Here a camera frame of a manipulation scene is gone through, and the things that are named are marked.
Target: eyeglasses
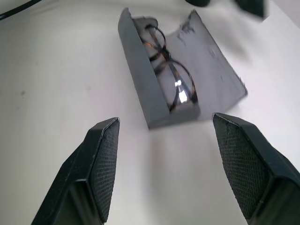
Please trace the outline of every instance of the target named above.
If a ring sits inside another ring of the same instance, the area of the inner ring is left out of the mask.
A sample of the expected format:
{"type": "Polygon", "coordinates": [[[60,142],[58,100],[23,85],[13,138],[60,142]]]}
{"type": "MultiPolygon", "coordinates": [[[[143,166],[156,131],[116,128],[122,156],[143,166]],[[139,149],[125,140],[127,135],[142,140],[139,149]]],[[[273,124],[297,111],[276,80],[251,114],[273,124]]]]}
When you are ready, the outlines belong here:
{"type": "Polygon", "coordinates": [[[193,78],[180,62],[172,58],[166,48],[163,32],[153,25],[148,25],[142,36],[140,38],[149,55],[149,60],[152,65],[156,64],[154,72],[160,81],[169,111],[173,111],[177,106],[186,102],[197,103],[198,97],[193,78]],[[165,60],[158,62],[161,55],[165,60]]]}

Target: white table surface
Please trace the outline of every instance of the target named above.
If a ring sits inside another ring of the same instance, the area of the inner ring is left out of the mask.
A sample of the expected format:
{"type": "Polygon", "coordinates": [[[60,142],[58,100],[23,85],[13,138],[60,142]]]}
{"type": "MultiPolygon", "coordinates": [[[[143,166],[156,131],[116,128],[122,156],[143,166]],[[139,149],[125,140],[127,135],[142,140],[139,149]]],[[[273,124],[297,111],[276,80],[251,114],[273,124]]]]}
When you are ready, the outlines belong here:
{"type": "MultiPolygon", "coordinates": [[[[120,117],[108,225],[246,225],[211,121],[147,129],[117,31],[151,15],[168,33],[183,0],[44,0],[0,21],[0,224],[30,224],[56,173],[97,122],[120,117]]],[[[273,3],[262,23],[224,1],[197,10],[249,96],[256,124],[300,170],[300,30],[273,3]]]]}

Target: glasses lens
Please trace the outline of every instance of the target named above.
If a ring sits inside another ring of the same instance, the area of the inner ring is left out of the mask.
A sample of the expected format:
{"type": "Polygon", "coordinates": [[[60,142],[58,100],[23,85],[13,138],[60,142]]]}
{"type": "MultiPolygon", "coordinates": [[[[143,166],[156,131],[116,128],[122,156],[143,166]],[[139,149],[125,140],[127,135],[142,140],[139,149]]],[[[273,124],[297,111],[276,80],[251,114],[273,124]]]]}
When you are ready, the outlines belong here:
{"type": "Polygon", "coordinates": [[[157,71],[157,79],[168,105],[173,104],[176,95],[176,105],[190,100],[190,96],[193,94],[193,84],[181,64],[168,61],[161,64],[155,71],[157,71]]]}
{"type": "Polygon", "coordinates": [[[149,57],[158,54],[165,44],[164,35],[155,27],[147,27],[141,38],[149,57]]]}

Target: black cable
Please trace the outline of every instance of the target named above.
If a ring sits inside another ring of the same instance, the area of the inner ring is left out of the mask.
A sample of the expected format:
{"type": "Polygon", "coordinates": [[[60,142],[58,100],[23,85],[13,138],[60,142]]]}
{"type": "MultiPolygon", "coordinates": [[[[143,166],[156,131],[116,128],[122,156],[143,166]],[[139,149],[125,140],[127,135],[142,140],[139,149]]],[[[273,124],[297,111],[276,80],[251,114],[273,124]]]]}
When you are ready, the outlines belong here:
{"type": "Polygon", "coordinates": [[[0,20],[4,20],[14,14],[17,14],[27,8],[29,8],[30,6],[33,6],[34,4],[37,4],[38,2],[40,2],[41,0],[31,0],[29,2],[26,2],[23,5],[18,6],[17,8],[13,8],[12,10],[9,10],[5,13],[0,14],[0,20]]]}

